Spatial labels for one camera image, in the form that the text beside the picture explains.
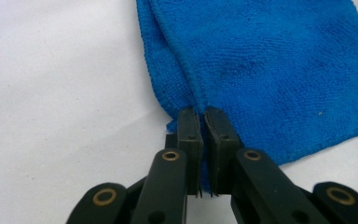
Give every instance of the towel fold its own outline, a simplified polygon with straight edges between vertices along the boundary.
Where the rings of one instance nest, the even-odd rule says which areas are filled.
[[[156,97],[223,109],[278,164],[358,135],[351,0],[137,0]]]

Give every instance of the white backdrop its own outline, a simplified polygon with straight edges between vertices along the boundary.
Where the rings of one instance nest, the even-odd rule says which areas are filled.
[[[0,224],[64,223],[147,174],[170,118],[143,54],[135,0],[0,0]],[[358,137],[282,168],[358,190]],[[189,197],[187,223],[235,223],[229,197]]]

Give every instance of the towel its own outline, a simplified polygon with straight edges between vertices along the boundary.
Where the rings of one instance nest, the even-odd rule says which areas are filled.
[[[358,13],[351,0],[137,0],[154,93],[223,109],[278,164],[358,135]]]

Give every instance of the white table surface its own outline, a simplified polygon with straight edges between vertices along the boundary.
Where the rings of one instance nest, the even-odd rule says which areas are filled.
[[[143,54],[135,0],[0,0],[0,224],[64,223],[91,187],[147,174],[170,118]],[[358,191],[358,137],[282,169]],[[229,197],[189,197],[187,223],[236,223]]]

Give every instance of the blue microfiber towel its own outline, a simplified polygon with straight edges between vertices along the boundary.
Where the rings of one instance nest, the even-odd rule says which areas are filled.
[[[173,120],[184,107],[219,107],[278,164],[358,135],[351,0],[137,4],[153,89]]]

